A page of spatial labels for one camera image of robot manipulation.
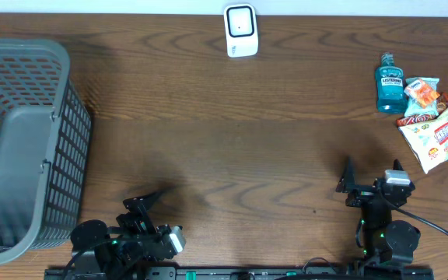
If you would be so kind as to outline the yellow snack bag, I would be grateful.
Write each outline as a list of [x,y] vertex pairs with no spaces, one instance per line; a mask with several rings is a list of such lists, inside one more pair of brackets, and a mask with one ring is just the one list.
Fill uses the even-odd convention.
[[434,120],[408,124],[398,130],[425,174],[448,160],[448,107]]

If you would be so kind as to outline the teal wet wipes pack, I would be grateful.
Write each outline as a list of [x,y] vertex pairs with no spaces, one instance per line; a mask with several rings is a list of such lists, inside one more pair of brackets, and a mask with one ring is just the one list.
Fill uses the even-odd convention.
[[439,98],[437,86],[439,78],[413,77],[406,79],[404,92],[408,95],[408,108],[405,117],[416,114],[430,114],[437,116],[436,101]]

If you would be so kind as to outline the blue mouthwash bottle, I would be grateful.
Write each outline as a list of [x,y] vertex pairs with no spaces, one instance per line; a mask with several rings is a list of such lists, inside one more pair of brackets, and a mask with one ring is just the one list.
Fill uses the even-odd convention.
[[375,71],[376,108],[385,114],[402,114],[408,106],[404,93],[404,71],[394,64],[394,56],[390,52],[383,53],[380,61],[380,67]]

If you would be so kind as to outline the small orange snack packet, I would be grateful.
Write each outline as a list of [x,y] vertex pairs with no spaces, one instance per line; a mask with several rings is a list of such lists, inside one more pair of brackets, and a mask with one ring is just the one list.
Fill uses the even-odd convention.
[[439,98],[439,94],[423,79],[408,84],[404,92],[420,107],[425,108]]

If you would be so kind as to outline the red Top chocolate bar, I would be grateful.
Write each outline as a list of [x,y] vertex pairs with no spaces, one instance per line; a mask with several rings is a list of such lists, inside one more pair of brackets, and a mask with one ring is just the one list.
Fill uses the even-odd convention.
[[448,107],[448,94],[441,93],[439,98],[429,106],[422,108],[414,100],[408,101],[404,116],[396,120],[398,127],[430,121],[437,118]]

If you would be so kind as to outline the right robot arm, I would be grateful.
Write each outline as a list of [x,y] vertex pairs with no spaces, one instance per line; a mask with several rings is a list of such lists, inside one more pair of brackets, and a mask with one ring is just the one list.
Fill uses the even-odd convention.
[[394,220],[392,212],[405,205],[414,190],[398,160],[371,185],[358,184],[354,165],[347,161],[336,191],[347,194],[346,206],[361,209],[355,240],[364,250],[365,266],[404,266],[413,261],[421,233],[409,222]]

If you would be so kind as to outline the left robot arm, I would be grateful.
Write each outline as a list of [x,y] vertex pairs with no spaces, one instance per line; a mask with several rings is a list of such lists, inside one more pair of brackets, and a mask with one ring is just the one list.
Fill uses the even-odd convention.
[[154,226],[149,209],[161,196],[154,192],[123,200],[127,212],[117,226],[94,219],[72,230],[72,259],[62,279],[144,279],[143,261],[171,259],[184,250],[181,226]]

